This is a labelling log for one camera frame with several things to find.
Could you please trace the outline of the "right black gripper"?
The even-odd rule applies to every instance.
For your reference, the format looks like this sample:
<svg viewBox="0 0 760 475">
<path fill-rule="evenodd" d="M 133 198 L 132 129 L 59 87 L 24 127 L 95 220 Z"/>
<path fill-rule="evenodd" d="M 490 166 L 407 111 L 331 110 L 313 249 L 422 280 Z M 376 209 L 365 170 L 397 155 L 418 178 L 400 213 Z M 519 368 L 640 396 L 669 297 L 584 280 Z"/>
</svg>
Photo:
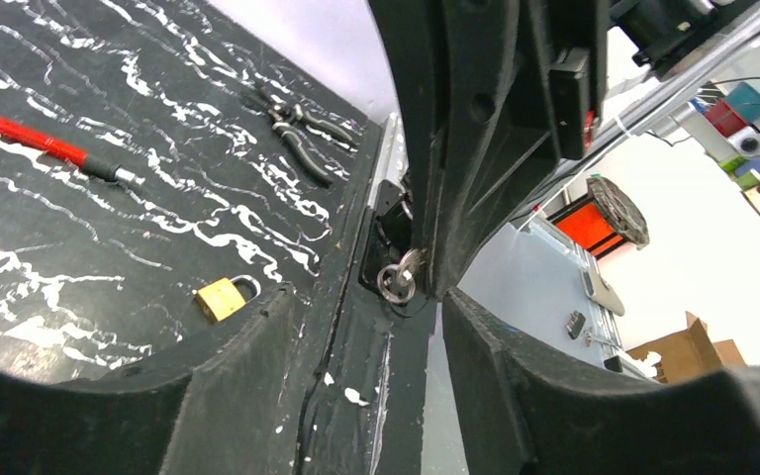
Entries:
<svg viewBox="0 0 760 475">
<path fill-rule="evenodd" d="M 562 159 L 591 147 L 607 32 L 666 78 L 753 1 L 371 1 L 403 120 L 426 289 L 457 285 Z"/>
</svg>

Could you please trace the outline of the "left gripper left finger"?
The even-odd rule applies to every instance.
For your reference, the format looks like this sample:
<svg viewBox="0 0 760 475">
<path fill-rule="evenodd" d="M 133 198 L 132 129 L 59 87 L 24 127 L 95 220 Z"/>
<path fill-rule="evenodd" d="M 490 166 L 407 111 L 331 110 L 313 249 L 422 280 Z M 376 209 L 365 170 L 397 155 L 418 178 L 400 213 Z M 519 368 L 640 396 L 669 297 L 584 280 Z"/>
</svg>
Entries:
<svg viewBox="0 0 760 475">
<path fill-rule="evenodd" d="M 299 307 L 290 285 L 97 380 L 0 372 L 0 474 L 263 474 Z"/>
</svg>

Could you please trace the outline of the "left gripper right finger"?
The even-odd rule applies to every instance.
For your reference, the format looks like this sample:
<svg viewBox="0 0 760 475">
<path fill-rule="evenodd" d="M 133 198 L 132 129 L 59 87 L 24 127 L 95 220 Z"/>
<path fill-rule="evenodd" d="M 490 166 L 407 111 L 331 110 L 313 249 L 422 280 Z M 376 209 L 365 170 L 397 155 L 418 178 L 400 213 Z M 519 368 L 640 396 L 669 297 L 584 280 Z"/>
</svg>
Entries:
<svg viewBox="0 0 760 475">
<path fill-rule="evenodd" d="M 760 366 L 638 380 L 512 328 L 456 288 L 442 324 L 473 474 L 760 474 Z"/>
</svg>

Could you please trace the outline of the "silver key bunch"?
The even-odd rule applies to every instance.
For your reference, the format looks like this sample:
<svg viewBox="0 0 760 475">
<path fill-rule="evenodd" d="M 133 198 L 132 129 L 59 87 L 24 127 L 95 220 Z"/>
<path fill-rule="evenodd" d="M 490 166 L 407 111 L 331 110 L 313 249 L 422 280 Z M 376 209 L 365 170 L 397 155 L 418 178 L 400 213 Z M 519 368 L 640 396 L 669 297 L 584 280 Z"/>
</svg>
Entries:
<svg viewBox="0 0 760 475">
<path fill-rule="evenodd" d="M 384 266 L 377 274 L 376 284 L 380 295 L 397 306 L 408 304 L 415 296 L 416 276 L 423 265 L 423 249 L 408 250 L 397 263 Z"/>
</svg>

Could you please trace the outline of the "red cable lock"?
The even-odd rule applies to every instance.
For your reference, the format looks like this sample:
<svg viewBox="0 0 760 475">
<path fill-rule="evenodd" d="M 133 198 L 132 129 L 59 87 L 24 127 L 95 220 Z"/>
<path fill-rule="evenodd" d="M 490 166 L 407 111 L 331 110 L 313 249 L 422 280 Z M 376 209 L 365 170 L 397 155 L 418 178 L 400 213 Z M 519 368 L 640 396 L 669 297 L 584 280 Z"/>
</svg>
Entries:
<svg viewBox="0 0 760 475">
<path fill-rule="evenodd" d="M 106 182 L 117 183 L 128 187 L 141 187 L 145 183 L 143 177 L 126 169 L 120 163 L 112 163 L 88 151 L 47 135 L 33 128 L 0 116 L 0 137 L 14 143 L 19 143 L 42 151 L 54 158 L 76 166 L 82 173 Z"/>
</svg>

